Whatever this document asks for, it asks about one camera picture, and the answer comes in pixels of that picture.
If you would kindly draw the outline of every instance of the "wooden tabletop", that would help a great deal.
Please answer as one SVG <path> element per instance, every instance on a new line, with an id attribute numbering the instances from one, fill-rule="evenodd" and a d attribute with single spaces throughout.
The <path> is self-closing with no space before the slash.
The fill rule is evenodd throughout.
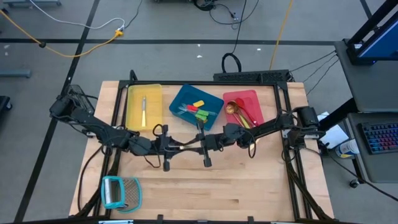
<path id="1" fill-rule="evenodd" d="M 289 83 L 292 108 L 307 106 L 303 83 Z M 265 121 L 276 117 L 277 110 L 272 87 L 269 86 L 196 86 L 222 98 L 223 93 L 239 90 L 255 90 Z M 197 133 L 194 125 L 173 116 L 169 105 L 181 86 L 163 85 L 163 123 L 169 125 L 169 136 L 180 142 L 191 140 Z M 116 100 L 118 82 L 103 82 L 95 116 L 110 123 Z M 120 123 L 123 106 L 120 108 Z M 221 112 L 211 133 L 221 133 L 226 118 Z M 154 139 L 151 131 L 142 136 Z M 307 147 L 318 150 L 316 141 L 307 140 Z M 96 139 L 89 139 L 82 166 L 99 148 Z M 257 154 L 250 159 L 247 150 L 237 146 L 226 147 L 223 152 L 209 152 L 213 166 L 203 166 L 203 156 L 194 152 L 181 153 L 170 161 L 171 170 L 152 168 L 143 157 L 123 153 L 119 164 L 119 176 L 137 177 L 142 187 L 142 207 L 128 214 L 113 211 L 111 217 L 118 219 L 153 220 L 163 214 L 165 220 L 236 220 L 245 221 L 253 216 L 256 221 L 293 221 L 292 202 L 283 160 L 280 133 L 259 140 Z M 324 209 L 333 217 L 328 189 L 320 157 L 301 151 L 307 189 Z M 157 158 L 148 157 L 157 164 Z M 103 155 L 98 154 L 85 171 L 82 187 L 82 206 L 98 187 Z M 77 213 L 77 190 L 70 214 Z M 297 189 L 300 214 L 304 217 L 302 197 Z"/>

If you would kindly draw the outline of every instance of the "keyboard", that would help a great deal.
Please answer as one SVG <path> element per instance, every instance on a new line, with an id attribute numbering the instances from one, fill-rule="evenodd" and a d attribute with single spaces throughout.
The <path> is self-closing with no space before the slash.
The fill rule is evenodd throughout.
<path id="1" fill-rule="evenodd" d="M 362 123 L 359 127 L 370 154 L 398 152 L 398 123 Z"/>
<path id="2" fill-rule="evenodd" d="M 291 82 L 293 80 L 288 70 L 272 70 L 259 72 L 234 72 L 217 73 L 213 75 L 214 81 L 226 82 Z"/>

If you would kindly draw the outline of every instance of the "black bracket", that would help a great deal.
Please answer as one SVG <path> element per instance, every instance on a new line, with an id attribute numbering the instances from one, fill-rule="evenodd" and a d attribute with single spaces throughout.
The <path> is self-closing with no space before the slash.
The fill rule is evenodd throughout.
<path id="1" fill-rule="evenodd" d="M 276 82 L 276 85 L 284 91 L 287 91 L 287 82 Z"/>
<path id="2" fill-rule="evenodd" d="M 134 72 L 134 70 L 132 69 L 132 70 L 130 70 L 130 85 L 133 85 L 134 84 L 134 81 L 137 81 L 138 80 L 138 78 L 137 78 L 137 75 L 136 75 L 136 73 Z"/>
<path id="3" fill-rule="evenodd" d="M 248 217 L 248 224 L 254 224 L 254 217 Z"/>
<path id="4" fill-rule="evenodd" d="M 163 215 L 157 215 L 156 224 L 163 224 Z"/>

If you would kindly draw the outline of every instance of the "yellow tray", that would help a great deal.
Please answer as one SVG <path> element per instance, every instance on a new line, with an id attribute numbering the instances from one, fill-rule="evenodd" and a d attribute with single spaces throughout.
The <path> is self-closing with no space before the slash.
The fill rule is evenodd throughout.
<path id="1" fill-rule="evenodd" d="M 142 100 L 146 98 L 145 126 L 142 126 Z M 162 86 L 133 85 L 127 93 L 126 128 L 132 131 L 152 130 L 163 124 Z"/>

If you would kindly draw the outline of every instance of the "gray floor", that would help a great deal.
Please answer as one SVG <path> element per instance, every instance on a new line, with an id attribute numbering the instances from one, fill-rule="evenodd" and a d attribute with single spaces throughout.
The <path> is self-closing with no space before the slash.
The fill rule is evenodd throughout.
<path id="1" fill-rule="evenodd" d="M 64 0 L 62 7 L 45 7 L 59 19 L 85 23 L 94 0 Z M 243 1 L 225 1 L 241 7 Z M 382 0 L 367 0 L 374 12 Z M 252 9 L 255 0 L 248 0 Z M 276 40 L 288 0 L 260 0 L 252 17 L 242 26 L 241 39 Z M 93 25 L 112 17 L 128 20 L 138 1 L 101 0 Z M 57 24 L 35 9 L 12 8 L 11 16 L 38 38 L 79 39 L 82 27 Z M 229 21 L 224 11 L 214 12 L 219 20 Z M 359 0 L 300 0 L 295 1 L 287 21 L 283 40 L 340 40 L 350 37 L 366 15 Z M 101 30 L 91 30 L 89 39 L 107 39 L 119 24 Z M 25 191 L 35 160 L 49 126 L 49 107 L 60 93 L 72 60 L 61 58 L 37 44 L 4 44 L 1 39 L 25 38 L 8 22 L 0 18 L 0 67 L 30 68 L 30 79 L 0 79 L 0 95 L 12 98 L 14 109 L 0 126 L 0 223 L 12 222 Z M 125 31 L 123 39 L 234 39 L 236 30 L 215 24 L 206 12 L 178 0 L 161 4 L 144 0 L 140 14 Z M 77 44 L 51 44 L 61 52 L 74 54 Z M 85 44 L 84 50 L 93 44 Z M 212 80 L 221 71 L 221 57 L 233 45 L 111 44 L 82 57 L 73 83 L 81 85 L 87 94 L 97 95 L 104 80 L 127 79 L 134 69 L 141 80 Z M 267 70 L 273 45 L 239 45 L 236 55 L 243 70 Z M 296 68 L 333 50 L 332 46 L 281 45 L 273 69 Z M 305 80 L 322 62 L 294 72 L 298 82 Z M 228 71 L 235 64 L 228 60 Z M 325 72 L 320 69 L 305 82 L 309 91 Z M 333 111 L 351 97 L 343 71 L 337 63 L 308 96 L 318 112 Z M 25 221 L 67 217 L 75 190 L 86 139 L 70 127 L 58 124 L 37 186 L 30 201 Z M 342 161 L 352 168 L 350 161 Z M 333 161 L 324 160 L 324 169 L 336 218 L 358 223 L 395 223 L 397 204 L 391 199 L 362 185 L 348 187 L 353 178 Z M 398 196 L 398 185 L 377 185 Z"/>

